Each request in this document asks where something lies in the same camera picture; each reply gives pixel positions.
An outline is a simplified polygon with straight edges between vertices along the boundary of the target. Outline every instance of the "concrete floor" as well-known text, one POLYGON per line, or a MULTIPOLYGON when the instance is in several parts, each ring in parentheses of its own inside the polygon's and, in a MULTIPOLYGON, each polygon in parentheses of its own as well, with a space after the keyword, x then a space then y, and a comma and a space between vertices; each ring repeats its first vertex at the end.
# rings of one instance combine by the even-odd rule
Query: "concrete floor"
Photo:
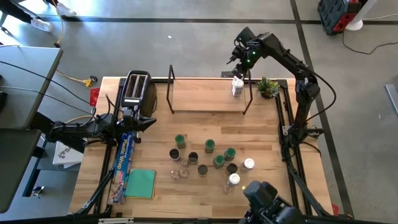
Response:
MULTIPOLYGON (((294 16, 288 0, 69 0, 63 1, 79 16, 107 18, 190 18, 190 19, 284 19, 294 16)), ((318 0, 296 0, 302 20, 318 20, 318 0)), ((45 15, 55 11, 37 0, 23 3, 30 10, 45 15)), ((398 12, 398 1, 383 0, 371 9, 368 17, 398 12)), ((394 21, 397 17, 384 20, 394 21)), ((60 34, 60 22, 52 22, 55 30, 47 34, 28 24, 8 17, 5 27, 12 35, 0 32, 5 44, 51 47, 60 34)), ((219 77, 233 49, 233 39, 245 26, 254 33, 271 31, 283 45, 303 58, 295 24, 237 23, 166 23, 166 22, 66 22, 62 42, 64 54, 58 69, 70 76, 86 78, 96 75, 123 76, 130 70, 148 70, 154 77, 166 77, 169 64, 180 77, 219 77)), ((361 55, 346 49, 341 35, 327 36, 321 25, 303 25, 305 39, 315 71, 328 80, 337 92, 336 104, 327 112, 336 150, 355 217, 362 220, 391 222, 398 219, 398 173, 396 166, 396 133, 398 116, 384 89, 387 83, 398 86, 396 58, 398 46, 361 55)), ((355 49, 369 51, 375 45, 395 42, 397 25, 368 25, 358 32, 346 32, 345 41, 355 49)), ((292 75, 271 58, 257 63, 254 77, 292 78, 292 75)), ((88 90, 58 75, 54 78, 80 96, 88 90)), ((332 100, 330 90, 321 84, 325 105, 332 100)), ((56 86, 49 95, 89 108, 56 86)), ((54 120, 82 116, 79 111, 45 98, 39 109, 54 120), (59 106, 57 114, 50 108, 59 106)), ((341 205, 336 180, 325 141, 321 138, 323 167, 331 200, 341 205)), ((22 198, 28 168, 10 210, 0 220, 48 217, 67 214, 75 185, 76 172, 45 171, 38 184, 48 190, 40 198, 22 198)))

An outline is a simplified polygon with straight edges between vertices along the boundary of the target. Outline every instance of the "potted plant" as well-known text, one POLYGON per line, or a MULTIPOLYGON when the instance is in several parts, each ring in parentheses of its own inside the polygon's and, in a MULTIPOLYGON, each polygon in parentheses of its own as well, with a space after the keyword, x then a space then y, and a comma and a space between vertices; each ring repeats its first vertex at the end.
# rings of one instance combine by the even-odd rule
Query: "potted plant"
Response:
POLYGON ((262 77, 262 80, 257 82, 257 90, 265 99, 276 97, 279 93, 279 87, 278 82, 272 81, 266 77, 262 77))

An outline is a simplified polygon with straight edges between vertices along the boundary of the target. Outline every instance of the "white cap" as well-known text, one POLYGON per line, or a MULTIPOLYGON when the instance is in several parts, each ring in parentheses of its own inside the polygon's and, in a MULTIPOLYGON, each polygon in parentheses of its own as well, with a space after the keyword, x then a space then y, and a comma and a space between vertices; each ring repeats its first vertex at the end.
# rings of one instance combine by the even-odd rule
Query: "white cap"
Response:
POLYGON ((254 167, 254 160, 253 159, 245 159, 244 160, 244 166, 248 169, 253 169, 254 167))
POLYGON ((241 177, 238 174, 229 175, 229 182, 233 185, 236 185, 241 181, 241 177))

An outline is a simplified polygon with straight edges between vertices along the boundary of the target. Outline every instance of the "wooden tabletop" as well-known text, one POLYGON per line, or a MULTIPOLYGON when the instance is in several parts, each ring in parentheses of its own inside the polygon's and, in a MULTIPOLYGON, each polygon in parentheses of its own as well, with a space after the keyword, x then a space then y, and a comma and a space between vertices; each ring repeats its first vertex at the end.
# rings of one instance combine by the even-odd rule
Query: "wooden tabletop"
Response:
MULTIPOLYGON (((103 78, 97 102, 98 113, 108 110, 104 94, 107 93, 114 101, 118 83, 119 77, 103 78)), ((288 80, 288 84, 290 101, 295 113, 297 103, 294 80, 288 80)), ((278 115, 274 99, 265 100, 254 89, 254 99, 246 115, 178 111, 172 114, 166 101, 167 84, 156 84, 156 87, 158 105, 152 117, 157 118, 157 122, 140 135, 142 143, 136 144, 132 158, 133 169, 156 171, 154 198, 127 198, 124 205, 113 206, 113 214, 122 212, 124 217, 152 218, 241 218, 249 208, 242 186, 247 186, 253 180, 270 182, 279 191, 279 195, 291 201, 287 169, 281 161, 277 134, 278 115), (198 164, 188 168, 188 179, 173 180, 170 177, 172 170, 182 168, 179 162, 174 162, 169 157, 169 151, 176 147, 174 137, 177 134, 186 137, 187 147, 181 150, 183 157, 187 157, 191 151, 199 155, 198 164), (207 139, 215 141, 216 150, 212 154, 206 154, 204 151, 207 139), (250 157, 254 159, 256 166, 247 173, 239 170, 240 183, 232 193, 226 195, 223 193, 223 187, 227 182, 225 166, 215 169, 212 160, 216 155, 222 155, 228 147, 236 149, 236 156, 231 162, 240 166, 245 158, 250 157), (199 164, 209 167, 206 177, 198 176, 199 164)), ((307 141, 317 144, 313 139, 307 141)), ((331 202, 320 155, 307 145, 301 145, 301 151, 308 188, 324 209, 331 213, 331 202)), ((104 152, 105 146, 101 144, 93 144, 86 148, 70 206, 71 212, 81 208, 97 187, 104 152)), ((304 211, 299 189, 298 197, 300 209, 304 211)), ((106 189, 102 209, 107 198, 106 189)))

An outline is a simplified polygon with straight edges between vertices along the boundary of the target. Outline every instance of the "green cloth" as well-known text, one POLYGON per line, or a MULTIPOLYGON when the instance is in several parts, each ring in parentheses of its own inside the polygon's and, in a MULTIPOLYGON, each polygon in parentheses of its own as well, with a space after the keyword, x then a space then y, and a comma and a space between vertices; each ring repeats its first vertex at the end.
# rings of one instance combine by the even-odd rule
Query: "green cloth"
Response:
POLYGON ((155 171, 132 169, 127 183, 126 197, 152 198, 155 184, 155 171))

